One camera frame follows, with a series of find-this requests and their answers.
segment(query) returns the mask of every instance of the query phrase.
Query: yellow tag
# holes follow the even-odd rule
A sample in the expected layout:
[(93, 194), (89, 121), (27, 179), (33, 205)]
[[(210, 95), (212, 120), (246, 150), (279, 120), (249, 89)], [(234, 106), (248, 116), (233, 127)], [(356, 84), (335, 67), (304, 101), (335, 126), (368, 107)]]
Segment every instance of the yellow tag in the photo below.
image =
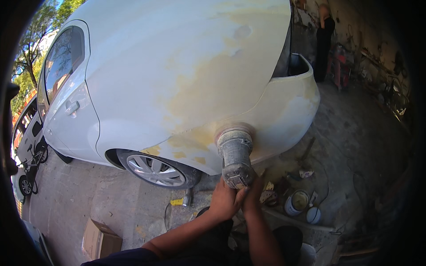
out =
[(172, 204), (173, 206), (176, 205), (182, 205), (184, 203), (184, 198), (178, 199), (178, 200), (171, 200), (170, 204)]
[(266, 184), (266, 188), (265, 188), (265, 190), (273, 190), (273, 183), (268, 182), (268, 183)]

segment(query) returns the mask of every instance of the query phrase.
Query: van wheel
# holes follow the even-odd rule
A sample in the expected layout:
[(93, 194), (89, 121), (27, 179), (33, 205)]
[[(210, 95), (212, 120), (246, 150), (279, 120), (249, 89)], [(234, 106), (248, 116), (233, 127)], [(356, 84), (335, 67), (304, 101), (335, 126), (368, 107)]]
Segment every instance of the van wheel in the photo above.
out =
[(32, 186), (25, 175), (19, 178), (19, 189), (21, 190), (22, 195), (25, 197), (31, 195), (32, 193)]

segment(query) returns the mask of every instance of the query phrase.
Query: orbital sander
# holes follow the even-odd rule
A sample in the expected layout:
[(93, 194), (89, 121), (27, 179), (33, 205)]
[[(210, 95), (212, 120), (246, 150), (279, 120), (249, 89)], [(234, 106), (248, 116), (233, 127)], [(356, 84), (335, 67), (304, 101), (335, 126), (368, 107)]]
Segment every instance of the orbital sander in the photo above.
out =
[(250, 175), (252, 136), (254, 128), (245, 123), (226, 127), (216, 135), (218, 153), (223, 158), (222, 177), (233, 189), (243, 189), (253, 181)]

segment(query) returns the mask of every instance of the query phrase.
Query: sleeve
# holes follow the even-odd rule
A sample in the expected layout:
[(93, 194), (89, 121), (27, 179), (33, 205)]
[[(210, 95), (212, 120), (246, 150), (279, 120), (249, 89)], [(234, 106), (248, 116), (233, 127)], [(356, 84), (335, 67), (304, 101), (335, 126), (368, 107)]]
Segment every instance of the sleeve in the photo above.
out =
[(159, 258), (154, 252), (148, 249), (138, 248), (112, 253), (108, 257), (92, 260), (83, 263), (81, 266), (142, 266), (144, 263), (154, 261), (159, 261)]

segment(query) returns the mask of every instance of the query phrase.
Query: rear window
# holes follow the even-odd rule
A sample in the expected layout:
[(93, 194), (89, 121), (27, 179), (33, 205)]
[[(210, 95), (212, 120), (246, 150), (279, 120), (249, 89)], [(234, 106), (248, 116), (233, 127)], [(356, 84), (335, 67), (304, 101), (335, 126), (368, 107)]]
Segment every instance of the rear window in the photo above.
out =
[(44, 80), (49, 103), (83, 60), (84, 34), (80, 28), (73, 26), (61, 33), (46, 56)]

